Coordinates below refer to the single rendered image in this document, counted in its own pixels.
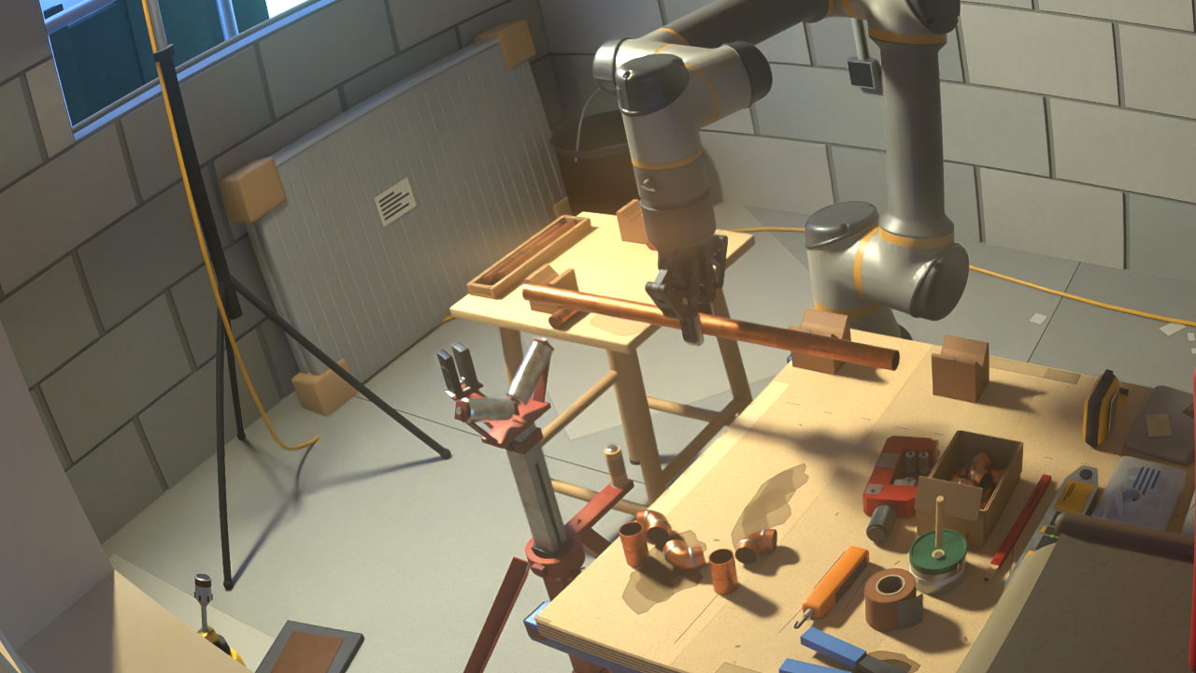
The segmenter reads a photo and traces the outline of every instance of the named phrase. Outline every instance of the paper scrap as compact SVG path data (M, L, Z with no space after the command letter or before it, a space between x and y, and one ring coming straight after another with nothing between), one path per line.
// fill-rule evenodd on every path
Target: paper scrap
M1146 436L1147 438L1170 438L1171 436L1171 418L1165 414L1148 414L1146 415Z

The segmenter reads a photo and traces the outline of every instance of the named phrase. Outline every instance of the black bucket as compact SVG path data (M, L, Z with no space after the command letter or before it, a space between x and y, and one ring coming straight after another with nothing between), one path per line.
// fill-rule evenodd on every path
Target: black bucket
M581 148L575 149L576 146L576 121L566 121L556 127L553 147L561 164L569 208L574 213L614 214L628 201L640 197L620 111L587 116L581 124Z

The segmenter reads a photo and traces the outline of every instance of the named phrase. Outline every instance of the open cardboard box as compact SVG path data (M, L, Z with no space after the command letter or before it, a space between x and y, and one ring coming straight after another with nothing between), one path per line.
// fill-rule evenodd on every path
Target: open cardboard box
M993 467L1005 470L1005 476L993 489L993 496L984 508L980 507L983 495L980 487L951 483L951 476L982 452L993 460ZM1020 481L1021 442L957 432L929 477L922 477L917 482L917 500L914 506L917 533L921 536L934 531L934 501L942 496L946 519L942 527L959 532L968 539L969 546L983 546Z

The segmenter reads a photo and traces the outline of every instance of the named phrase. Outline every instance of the radiator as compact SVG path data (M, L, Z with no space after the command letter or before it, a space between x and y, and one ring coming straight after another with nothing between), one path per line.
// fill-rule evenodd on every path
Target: radiator
M274 305L368 379L565 197L529 63L474 44L274 154L286 202L249 226ZM299 369L327 368L292 342Z

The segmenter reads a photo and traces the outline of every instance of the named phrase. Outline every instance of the red pencil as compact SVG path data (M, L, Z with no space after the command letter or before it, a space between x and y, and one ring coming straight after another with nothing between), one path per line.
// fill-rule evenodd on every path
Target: red pencil
M1005 557L1009 555L1009 550L1013 549L1013 544L1018 542L1018 537L1021 536L1021 530L1026 527L1030 521L1030 515L1035 513L1035 508L1038 507L1038 501L1043 500L1043 494L1046 492L1046 487L1050 485L1050 475L1043 475L1038 479L1038 485L1035 487L1032 494L1030 494L1030 500L1026 501L1026 507L1021 508L1021 514L1018 515L1018 520L1013 522L1013 528L1009 530L1009 534L1005 537L1005 542L1001 543L1001 549L993 555L993 561L988 564L988 573L984 574L984 581L988 582L996 575L996 570L1001 568L1005 563Z

